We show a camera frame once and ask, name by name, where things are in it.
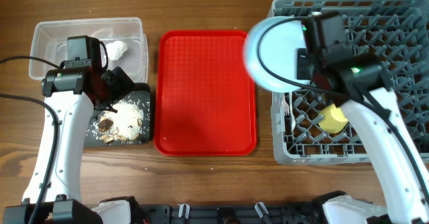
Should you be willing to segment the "white napkin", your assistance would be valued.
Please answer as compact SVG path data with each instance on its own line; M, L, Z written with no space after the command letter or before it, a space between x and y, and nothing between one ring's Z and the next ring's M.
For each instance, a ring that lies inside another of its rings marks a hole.
M107 56L109 57L110 61L115 61L120 59L123 54L128 50L128 46L123 41L114 41L111 43L108 43L106 45L107 49Z

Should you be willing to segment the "food scraps rice and peanuts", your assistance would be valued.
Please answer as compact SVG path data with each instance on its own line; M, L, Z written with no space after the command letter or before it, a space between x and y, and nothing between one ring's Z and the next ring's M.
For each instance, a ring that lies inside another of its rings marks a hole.
M140 141L148 131L149 119L146 104L140 100L123 99L113 105L117 112L102 111L99 118L89 125L87 137L102 144L132 144Z

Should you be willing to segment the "light blue plate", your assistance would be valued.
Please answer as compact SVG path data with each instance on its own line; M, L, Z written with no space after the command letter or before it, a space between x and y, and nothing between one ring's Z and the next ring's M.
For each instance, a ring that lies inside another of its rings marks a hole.
M289 93L301 87L288 80L308 85L297 79L298 49L305 48L301 19L275 16L254 25L243 45L243 62L247 73L260 87L276 93Z

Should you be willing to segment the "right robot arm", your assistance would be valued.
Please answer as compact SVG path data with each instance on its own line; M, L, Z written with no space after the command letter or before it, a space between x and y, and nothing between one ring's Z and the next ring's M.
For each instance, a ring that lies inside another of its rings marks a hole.
M428 170L378 56L355 55L339 12L301 20L313 91L333 96L369 155L392 223L428 222Z

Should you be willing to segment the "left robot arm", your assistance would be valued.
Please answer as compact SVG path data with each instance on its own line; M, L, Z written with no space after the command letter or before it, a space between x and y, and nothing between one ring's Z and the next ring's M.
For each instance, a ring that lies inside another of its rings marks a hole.
M81 203L80 166L88 123L135 89L120 68L97 74L91 67L51 70L43 80L44 130L30 183L20 205L6 207L4 223L134 223L134 197Z

